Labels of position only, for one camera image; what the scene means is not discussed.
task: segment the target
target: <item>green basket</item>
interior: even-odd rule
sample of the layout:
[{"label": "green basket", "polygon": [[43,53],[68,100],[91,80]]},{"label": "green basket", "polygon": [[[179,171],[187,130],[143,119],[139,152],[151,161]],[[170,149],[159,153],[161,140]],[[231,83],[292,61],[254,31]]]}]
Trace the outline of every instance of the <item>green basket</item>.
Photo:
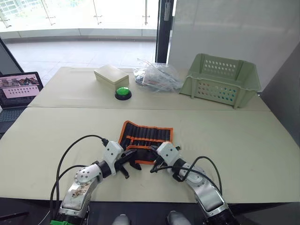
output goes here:
[{"label": "green basket", "polygon": [[261,89],[253,63],[196,55],[180,90],[181,94],[244,107]]}]

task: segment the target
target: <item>black cable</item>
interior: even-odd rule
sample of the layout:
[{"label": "black cable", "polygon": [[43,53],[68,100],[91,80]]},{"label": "black cable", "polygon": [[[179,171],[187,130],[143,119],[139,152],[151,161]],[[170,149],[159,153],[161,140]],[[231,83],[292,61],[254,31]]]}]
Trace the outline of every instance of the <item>black cable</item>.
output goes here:
[{"label": "black cable", "polygon": [[[86,167],[86,165],[74,165],[74,166],[71,166],[69,167],[68,169],[66,169],[60,176],[59,176],[59,180],[62,178],[63,175],[66,174],[66,172],[68,172],[69,170],[73,169],[73,168],[76,168],[76,167]],[[52,187],[52,190],[51,190],[51,194],[50,194],[50,216],[51,216],[51,220],[53,218],[53,195],[54,195],[54,191],[55,191],[55,187],[56,187],[56,182],[55,184],[53,185]]]},{"label": "black cable", "polygon": [[79,138],[78,140],[76,140],[75,142],[73,142],[69,147],[68,149],[65,151],[65,153],[62,155],[61,159],[60,159],[60,163],[58,164],[58,167],[57,167],[57,171],[56,171],[56,208],[55,208],[55,213],[58,212],[58,209],[59,209],[59,206],[60,206],[60,186],[59,186],[59,175],[60,175],[60,167],[61,167],[61,164],[62,164],[62,161],[63,159],[65,158],[66,154],[69,152],[69,150],[76,144],[78,143],[79,141],[81,141],[82,139],[84,138],[87,138],[87,137],[97,137],[99,139],[101,139],[102,143],[104,146],[107,146],[108,144],[108,140],[105,139],[105,138],[102,138],[98,135],[86,135],[86,136],[83,136],[81,138]]},{"label": "black cable", "polygon": [[[210,163],[211,163],[211,164],[213,165],[213,167],[215,168],[216,173],[217,173],[217,178],[218,178],[218,181],[219,181],[220,194],[222,195],[222,194],[223,194],[223,191],[222,191],[221,177],[220,177],[220,174],[219,174],[219,171],[218,171],[216,165],[214,164],[214,162],[213,162],[210,158],[208,158],[207,156],[199,156],[199,157],[197,157],[197,158],[194,160],[194,162],[191,164],[190,168],[192,169],[192,168],[194,167],[194,165],[197,163],[197,161],[198,161],[199,159],[202,159],[202,158],[207,159],[208,161],[210,161]],[[188,171],[188,172],[185,174],[185,176],[184,176],[179,182],[183,182],[183,181],[188,177],[188,174],[189,174],[190,172],[191,172],[191,171]]]},{"label": "black cable", "polygon": [[180,166],[171,166],[171,165],[169,165],[169,166],[160,167],[158,169],[154,169],[151,173],[154,173],[154,172],[157,172],[157,171],[160,171],[160,170],[165,170],[165,169],[187,170],[187,171],[190,171],[190,172],[193,172],[193,173],[197,173],[200,176],[206,178],[221,193],[221,191],[219,190],[217,185],[208,176],[204,175],[203,173],[201,173],[197,170],[192,170],[191,168],[185,168],[185,167],[180,167]]}]

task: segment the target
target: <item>glass railing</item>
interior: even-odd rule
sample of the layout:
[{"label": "glass railing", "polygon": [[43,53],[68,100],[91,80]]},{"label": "glass railing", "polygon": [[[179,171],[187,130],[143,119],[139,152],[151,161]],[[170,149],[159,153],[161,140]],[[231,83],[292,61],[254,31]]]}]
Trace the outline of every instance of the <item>glass railing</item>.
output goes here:
[{"label": "glass railing", "polygon": [[0,31],[156,29],[158,0],[0,0]]}]

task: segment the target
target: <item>beige table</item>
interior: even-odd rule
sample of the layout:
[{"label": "beige table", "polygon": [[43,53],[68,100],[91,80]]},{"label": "beige table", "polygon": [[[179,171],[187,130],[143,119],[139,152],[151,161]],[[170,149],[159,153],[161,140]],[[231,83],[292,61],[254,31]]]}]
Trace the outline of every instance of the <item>beige table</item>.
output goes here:
[{"label": "beige table", "polygon": [[[119,101],[114,90],[101,85],[93,68],[62,67],[49,81],[42,92],[31,102],[31,107],[81,107],[120,109],[167,109],[167,110],[234,110],[232,106],[200,98],[174,93],[153,93],[139,87],[132,69],[123,69],[129,74],[132,98]],[[256,96],[242,111],[269,111]]]},{"label": "beige table", "polygon": [[[174,142],[192,162],[199,155],[219,168],[224,198],[229,203],[294,202],[300,198],[300,152],[271,112],[130,110],[91,108],[27,108],[0,140],[1,197],[49,199],[55,171],[65,149],[83,135],[118,140],[124,121],[173,127]],[[78,143],[66,156],[62,170],[101,160],[104,147],[97,138]],[[212,166],[201,161],[217,182]],[[184,183],[167,172],[150,174],[125,166],[93,193],[97,201],[195,202]],[[61,197],[75,170],[61,180]]]}]

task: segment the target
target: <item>laptop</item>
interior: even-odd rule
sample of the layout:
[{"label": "laptop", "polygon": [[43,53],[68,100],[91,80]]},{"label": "laptop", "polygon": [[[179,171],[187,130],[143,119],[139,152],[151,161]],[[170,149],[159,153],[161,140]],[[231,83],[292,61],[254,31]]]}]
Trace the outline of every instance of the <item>laptop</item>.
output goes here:
[{"label": "laptop", "polygon": [[37,72],[0,76],[0,138],[42,89]]}]

